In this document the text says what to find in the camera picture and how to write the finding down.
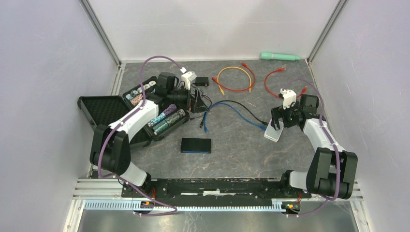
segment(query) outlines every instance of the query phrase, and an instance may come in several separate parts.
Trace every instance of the open black case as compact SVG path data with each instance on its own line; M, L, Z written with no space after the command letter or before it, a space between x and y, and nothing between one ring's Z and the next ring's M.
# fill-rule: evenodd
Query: open black case
M144 81L143 84L146 85L151 81L157 81L157 78L152 76L148 80ZM126 91L122 96L79 97L77 105L84 112L84 115L93 130L100 124L108 126L122 118L134 108L131 100L128 100L126 95L130 94L133 90L136 90L139 87L140 86L138 85ZM155 86L150 86L145 91L146 93L150 93L154 91L154 89ZM133 138L131 138L130 148L146 147L151 144L152 140L159 141L163 139L170 132L189 121L190 115L186 109L184 109L184 111L185 116L174 122L170 127L161 133L154 134L152 127L145 125Z

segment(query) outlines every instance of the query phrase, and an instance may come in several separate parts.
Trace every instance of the small black box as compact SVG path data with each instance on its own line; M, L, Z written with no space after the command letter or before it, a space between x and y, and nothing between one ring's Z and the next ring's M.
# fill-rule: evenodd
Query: small black box
M182 153L211 153L211 139L182 138Z
M198 76L195 79L195 86L209 86L209 78L207 76Z

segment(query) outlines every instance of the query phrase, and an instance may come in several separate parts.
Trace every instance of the metal grate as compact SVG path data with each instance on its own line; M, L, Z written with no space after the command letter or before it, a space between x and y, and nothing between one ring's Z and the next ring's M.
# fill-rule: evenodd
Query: metal grate
M87 200L86 210L135 210L151 211L152 208L141 208L140 200ZM272 201L272 206L209 206L209 207L177 207L178 211L232 211L232 212L285 212L282 202ZM155 211L169 211L168 207L154 207Z

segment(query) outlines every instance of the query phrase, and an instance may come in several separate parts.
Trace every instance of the metal floor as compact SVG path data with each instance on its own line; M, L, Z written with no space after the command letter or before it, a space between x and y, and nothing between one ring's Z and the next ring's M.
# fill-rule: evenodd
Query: metal floor
M252 92L225 91L223 96L216 83L210 80L203 87L205 95L213 102L235 100L248 107L261 120L269 122L270 109L281 105L281 100L264 88L264 77L271 71L285 67L267 80L269 88L279 94L279 89L293 79L301 78L313 82L309 68L301 61L248 60L247 65L256 74ZM196 61L182 62L187 70L198 76L217 76L227 66L241 66L241 61ZM120 94L139 83L140 63L126 64ZM144 79L160 72L179 75L179 69L170 62L151 62L144 67ZM246 88L249 78L240 70L226 70L220 76L223 85ZM299 93L305 83L290 86ZM307 89L308 94L314 90ZM255 121L243 108L232 103L246 118ZM264 138L264 131L240 118L232 109L221 105L212 108L207 118L208 133L199 128L201 118L187 122L159 142L146 148L132 150L132 161L150 173L152 178L205 178L205 177L278 177L287 169L307 171L314 150L308 138L298 127L284 130L280 140L274 143ZM212 154L186 154L180 152L181 138L211 138Z

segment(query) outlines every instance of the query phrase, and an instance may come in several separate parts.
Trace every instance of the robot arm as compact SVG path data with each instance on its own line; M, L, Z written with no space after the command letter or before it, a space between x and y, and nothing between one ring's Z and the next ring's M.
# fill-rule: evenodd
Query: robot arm
M330 168L336 164L336 153L333 143L328 136L331 136L340 158L340 185L337 197L348 199L353 191L354 178L357 167L357 156L355 153L346 151L336 142L325 121L320 124L317 108L319 98L313 95L304 94L300 101L296 100L296 94L292 90L281 89L284 99L282 106L271 110L272 120L266 132L283 130L298 125L303 133L309 138L315 149L310 168L307 172L297 172L287 170L282 176L286 185L294 188L304 189L310 193L333 196L336 190L336 173L330 172Z
M146 100L144 107L124 123L123 120L141 107L141 104L142 102L109 126L99 125L94 131L90 155L90 162L98 165L101 147L105 139L113 128L121 124L114 132L102 155L101 168L121 176L136 186L142 186L148 175L131 162L130 140L146 123L158 115L158 105Z

